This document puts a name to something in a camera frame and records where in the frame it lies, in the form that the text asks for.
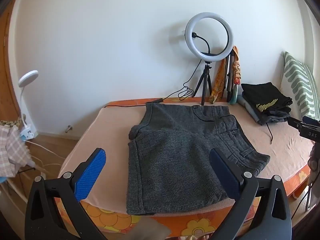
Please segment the grey tweed pants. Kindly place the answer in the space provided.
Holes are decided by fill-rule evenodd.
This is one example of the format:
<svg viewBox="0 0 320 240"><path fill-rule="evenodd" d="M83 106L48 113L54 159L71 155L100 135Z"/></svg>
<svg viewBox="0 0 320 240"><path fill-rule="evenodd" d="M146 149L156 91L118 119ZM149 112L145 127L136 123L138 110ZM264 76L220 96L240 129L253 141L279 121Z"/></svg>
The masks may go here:
<svg viewBox="0 0 320 240"><path fill-rule="evenodd" d="M129 140L130 215L190 212L226 199L209 162L213 148L253 175L270 161L256 151L226 106L147 103Z"/></svg>

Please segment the green white striped pillow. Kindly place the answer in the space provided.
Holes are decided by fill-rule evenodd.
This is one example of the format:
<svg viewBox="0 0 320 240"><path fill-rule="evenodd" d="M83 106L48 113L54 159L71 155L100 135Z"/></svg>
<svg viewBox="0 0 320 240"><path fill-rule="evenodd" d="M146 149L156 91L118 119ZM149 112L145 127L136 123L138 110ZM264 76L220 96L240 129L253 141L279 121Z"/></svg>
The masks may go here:
<svg viewBox="0 0 320 240"><path fill-rule="evenodd" d="M319 95L313 74L307 65L287 51L284 53L280 91L292 99L292 117L302 120L302 117L307 116L319 120Z"/></svg>

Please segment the black folded clothes stack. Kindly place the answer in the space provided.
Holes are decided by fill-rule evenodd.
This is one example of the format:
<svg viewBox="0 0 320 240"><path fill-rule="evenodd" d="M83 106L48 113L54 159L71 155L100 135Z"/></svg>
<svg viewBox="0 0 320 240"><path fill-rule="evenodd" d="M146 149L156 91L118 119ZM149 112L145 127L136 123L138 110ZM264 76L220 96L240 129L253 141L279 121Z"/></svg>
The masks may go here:
<svg viewBox="0 0 320 240"><path fill-rule="evenodd" d="M261 126L286 122L290 117L292 98L282 94L271 82L258 85L243 83L241 87L242 95L238 97L238 103Z"/></svg>

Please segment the orange floral bed sheet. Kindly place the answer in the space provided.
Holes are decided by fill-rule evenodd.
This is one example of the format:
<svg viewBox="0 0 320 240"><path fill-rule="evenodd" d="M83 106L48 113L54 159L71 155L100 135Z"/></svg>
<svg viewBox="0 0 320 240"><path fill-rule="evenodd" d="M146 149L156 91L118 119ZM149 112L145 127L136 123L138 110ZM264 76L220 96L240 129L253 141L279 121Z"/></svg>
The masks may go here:
<svg viewBox="0 0 320 240"><path fill-rule="evenodd" d="M103 232L128 233L140 216L126 212L128 180L129 131L140 123L145 113L145 100L110 102L100 110L75 148L63 163L60 172L72 172L96 148L106 152L106 164L82 206ZM231 105L245 136L254 148L270 156L261 178L279 175L287 195L303 185L309 176L307 165L312 142L282 122L269 126L257 124L240 105ZM154 220L170 231L172 237L204 235L213 232L229 213L233 201L225 199L215 205L189 213L155 215Z"/></svg>

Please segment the checkered cloth on chair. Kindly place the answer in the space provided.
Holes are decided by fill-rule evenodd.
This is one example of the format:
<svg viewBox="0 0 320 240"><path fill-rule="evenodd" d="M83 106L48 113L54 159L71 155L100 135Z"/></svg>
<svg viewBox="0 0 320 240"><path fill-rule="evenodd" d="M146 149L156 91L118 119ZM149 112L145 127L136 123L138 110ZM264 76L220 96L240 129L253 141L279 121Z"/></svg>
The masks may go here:
<svg viewBox="0 0 320 240"><path fill-rule="evenodd" d="M17 126L1 125L1 177L13 178L31 161L29 149Z"/></svg>

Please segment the colourful doll figure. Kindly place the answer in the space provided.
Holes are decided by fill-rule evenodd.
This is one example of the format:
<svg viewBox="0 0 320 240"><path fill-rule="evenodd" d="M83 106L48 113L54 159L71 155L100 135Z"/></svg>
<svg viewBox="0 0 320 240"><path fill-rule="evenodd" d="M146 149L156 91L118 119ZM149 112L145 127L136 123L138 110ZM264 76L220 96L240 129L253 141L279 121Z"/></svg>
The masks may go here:
<svg viewBox="0 0 320 240"><path fill-rule="evenodd" d="M239 61L233 63L233 89L229 104L234 105L237 102L238 88L241 83L241 69Z"/></svg>

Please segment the orange patterned scarf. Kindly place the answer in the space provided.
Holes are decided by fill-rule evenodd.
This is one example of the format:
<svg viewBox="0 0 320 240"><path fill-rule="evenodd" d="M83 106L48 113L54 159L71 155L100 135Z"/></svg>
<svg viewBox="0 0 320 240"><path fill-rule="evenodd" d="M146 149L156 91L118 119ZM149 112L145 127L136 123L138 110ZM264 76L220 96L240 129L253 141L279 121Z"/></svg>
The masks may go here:
<svg viewBox="0 0 320 240"><path fill-rule="evenodd" d="M233 63L234 61L239 61L239 50L237 48L237 46L233 46L233 50L230 54L230 56L233 56L233 59L231 59L231 74L232 77L228 78L228 81L231 81L231 92L227 93L227 102L229 103L231 96L232 96L232 89L233 89ZM226 70L227 70L227 57L224 58L218 68L215 80L214 80L214 85L213 85L213 91L209 97L209 102L210 103L214 103L215 101L217 101L219 98L222 98L223 96L223 90L225 88L225 84L226 84L226 78L227 78L227 74L226 74Z"/></svg>

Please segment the black tripod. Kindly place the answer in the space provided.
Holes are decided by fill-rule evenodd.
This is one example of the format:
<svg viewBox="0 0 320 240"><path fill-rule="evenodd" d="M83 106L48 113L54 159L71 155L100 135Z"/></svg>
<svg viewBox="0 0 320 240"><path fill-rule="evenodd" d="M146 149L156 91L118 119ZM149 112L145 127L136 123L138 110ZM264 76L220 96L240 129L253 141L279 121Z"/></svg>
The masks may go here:
<svg viewBox="0 0 320 240"><path fill-rule="evenodd" d="M211 64L211 62L208 62L208 61L205 62L203 73L200 76L200 79L199 79L199 81L196 85L196 88L192 94L192 98L194 98L200 88L200 85L202 85L201 106L204 106L204 103L206 101L207 90L209 90L209 95L211 95L211 93L213 91L212 81L210 78L210 69L211 69L210 64Z"/></svg>

